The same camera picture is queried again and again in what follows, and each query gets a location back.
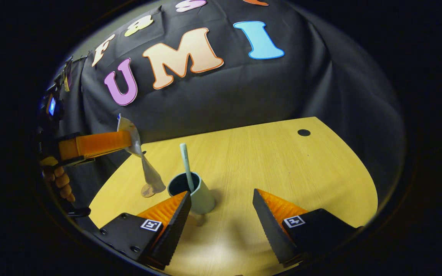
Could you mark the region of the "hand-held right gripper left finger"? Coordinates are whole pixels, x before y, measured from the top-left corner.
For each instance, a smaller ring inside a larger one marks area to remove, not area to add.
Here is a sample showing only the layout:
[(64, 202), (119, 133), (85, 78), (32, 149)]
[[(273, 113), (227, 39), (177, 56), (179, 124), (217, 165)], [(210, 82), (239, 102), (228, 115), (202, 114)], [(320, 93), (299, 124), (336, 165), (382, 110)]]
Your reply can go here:
[(135, 262), (164, 270), (170, 265), (190, 209), (191, 194), (184, 191), (137, 215), (121, 213), (92, 234)]

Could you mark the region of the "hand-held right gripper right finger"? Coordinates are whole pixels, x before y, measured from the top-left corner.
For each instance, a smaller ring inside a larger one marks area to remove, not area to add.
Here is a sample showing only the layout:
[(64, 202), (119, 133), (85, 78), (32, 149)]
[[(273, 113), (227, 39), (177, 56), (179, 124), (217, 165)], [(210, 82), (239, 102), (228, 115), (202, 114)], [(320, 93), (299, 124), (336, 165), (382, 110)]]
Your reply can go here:
[(325, 209), (307, 211), (264, 190), (254, 189), (252, 204), (272, 251), (286, 268), (319, 259), (358, 232)]

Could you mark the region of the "black clamp stand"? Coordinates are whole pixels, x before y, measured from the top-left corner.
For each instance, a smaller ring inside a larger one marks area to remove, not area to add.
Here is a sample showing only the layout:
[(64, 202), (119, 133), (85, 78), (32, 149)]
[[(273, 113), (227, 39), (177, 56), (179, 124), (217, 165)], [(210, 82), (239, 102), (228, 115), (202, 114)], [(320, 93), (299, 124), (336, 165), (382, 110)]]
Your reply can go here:
[(54, 83), (57, 87), (63, 87), (66, 92), (70, 92), (72, 84), (72, 63), (73, 57), (66, 59), (60, 73), (55, 77)]

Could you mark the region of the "wooden desktop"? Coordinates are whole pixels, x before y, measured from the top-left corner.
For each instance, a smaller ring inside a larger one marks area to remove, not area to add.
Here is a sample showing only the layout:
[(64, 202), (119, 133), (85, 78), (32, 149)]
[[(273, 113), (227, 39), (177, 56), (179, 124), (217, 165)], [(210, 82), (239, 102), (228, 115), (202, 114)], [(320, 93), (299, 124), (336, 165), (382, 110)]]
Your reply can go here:
[(258, 188), (307, 211), (323, 208), (353, 227), (378, 208), (375, 184), (359, 157), (318, 118), (300, 118), (144, 143), (168, 184), (191, 170), (216, 199), (191, 215), (165, 273), (174, 276), (270, 276), (284, 271), (252, 204)]

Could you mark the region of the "light blue cup wooden handle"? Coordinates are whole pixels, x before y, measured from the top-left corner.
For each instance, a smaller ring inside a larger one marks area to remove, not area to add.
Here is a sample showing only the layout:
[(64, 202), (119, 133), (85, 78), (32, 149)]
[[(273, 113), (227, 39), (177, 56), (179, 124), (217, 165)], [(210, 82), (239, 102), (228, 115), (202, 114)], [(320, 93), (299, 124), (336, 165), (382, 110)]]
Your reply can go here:
[(211, 190), (204, 183), (204, 180), (196, 172), (191, 172), (193, 190), (190, 189), (186, 173), (176, 175), (167, 185), (167, 192), (175, 196), (182, 192), (189, 192), (191, 198), (191, 209), (189, 216), (196, 227), (201, 227), (206, 222), (206, 214), (210, 213), (216, 206), (216, 199)]

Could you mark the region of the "pale green toothbrush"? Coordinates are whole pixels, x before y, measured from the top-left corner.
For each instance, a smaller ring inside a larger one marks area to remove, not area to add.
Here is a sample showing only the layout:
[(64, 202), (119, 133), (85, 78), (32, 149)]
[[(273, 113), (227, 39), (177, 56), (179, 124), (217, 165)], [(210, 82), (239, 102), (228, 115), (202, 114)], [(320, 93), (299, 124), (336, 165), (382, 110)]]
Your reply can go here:
[(195, 187), (194, 187), (194, 182), (192, 179), (191, 168), (190, 168), (190, 163), (189, 163), (189, 155), (188, 155), (186, 143), (180, 144), (180, 152), (181, 152), (182, 161), (183, 161), (183, 165), (184, 165), (184, 169), (185, 169), (186, 180), (187, 180), (187, 183), (189, 186), (189, 190), (192, 193), (195, 191)]

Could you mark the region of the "white toothpaste tube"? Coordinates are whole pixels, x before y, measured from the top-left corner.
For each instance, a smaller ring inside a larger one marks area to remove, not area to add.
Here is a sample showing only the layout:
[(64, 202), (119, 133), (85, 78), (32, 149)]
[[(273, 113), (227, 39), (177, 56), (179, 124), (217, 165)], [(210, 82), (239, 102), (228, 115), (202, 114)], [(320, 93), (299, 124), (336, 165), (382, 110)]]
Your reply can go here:
[(137, 127), (132, 121), (123, 117), (121, 114), (118, 114), (117, 120), (118, 124), (116, 130), (118, 132), (125, 132), (126, 137), (130, 138), (130, 145), (124, 149), (128, 153), (141, 159), (144, 180), (146, 183), (141, 189), (141, 195), (145, 198), (150, 198), (163, 192), (166, 189), (166, 186), (163, 183), (161, 176), (155, 168), (153, 168), (142, 150), (142, 142)]

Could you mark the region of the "black backdrop cloth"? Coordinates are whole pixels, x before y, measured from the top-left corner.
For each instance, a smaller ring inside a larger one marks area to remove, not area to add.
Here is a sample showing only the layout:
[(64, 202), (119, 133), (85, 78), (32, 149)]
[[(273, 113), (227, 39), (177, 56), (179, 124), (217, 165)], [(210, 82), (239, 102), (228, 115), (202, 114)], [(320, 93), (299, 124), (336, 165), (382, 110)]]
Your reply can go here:
[(144, 143), (317, 117), (370, 173), (378, 202), (403, 169), (396, 93), (344, 32), (284, 0), (160, 0), (85, 41), (61, 91), (58, 135), (114, 131), (132, 120)]

